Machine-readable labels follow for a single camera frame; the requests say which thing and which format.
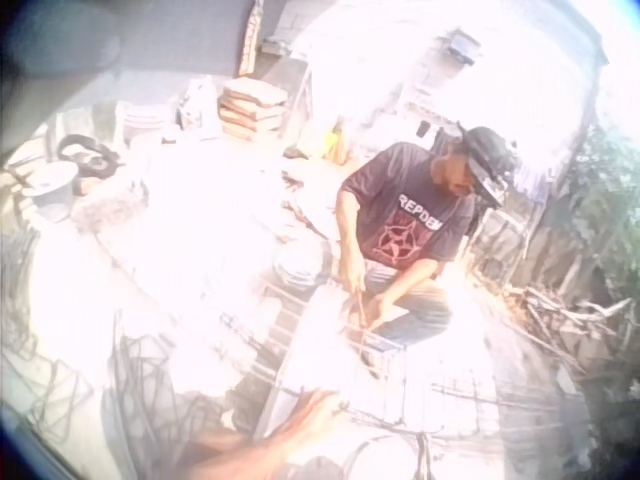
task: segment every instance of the dark t-shirt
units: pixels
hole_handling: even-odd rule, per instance
[[[473,200],[434,184],[431,159],[418,145],[396,143],[344,181],[360,203],[356,234],[365,258],[399,270],[423,258],[454,259]]]

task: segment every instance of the foliage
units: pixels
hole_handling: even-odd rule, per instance
[[[589,128],[569,175],[573,222],[625,295],[640,292],[640,148],[613,125]]]

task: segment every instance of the pentagram graphic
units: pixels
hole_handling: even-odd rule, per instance
[[[415,220],[409,225],[385,225],[373,251],[393,265],[411,258],[421,248],[415,235],[416,225]]]

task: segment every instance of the man's hand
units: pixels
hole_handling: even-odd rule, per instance
[[[374,330],[384,322],[384,317],[393,306],[388,297],[384,295],[376,295],[367,302],[364,307],[364,314],[366,317],[366,329]]]
[[[321,391],[302,393],[289,419],[277,430],[308,446],[332,433],[345,421],[340,397]]]
[[[365,265],[360,250],[343,250],[340,256],[339,275],[342,286],[351,295],[357,291],[364,291]]]

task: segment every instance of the bucket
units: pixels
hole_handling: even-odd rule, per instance
[[[73,205],[72,182],[78,175],[78,166],[73,162],[49,163],[36,170],[28,179],[30,188],[22,195],[31,198],[38,213],[51,222],[67,218]]]
[[[168,105],[130,105],[124,117],[123,136],[125,145],[139,136],[156,134],[158,143],[162,139],[162,131],[172,124],[172,112]]]

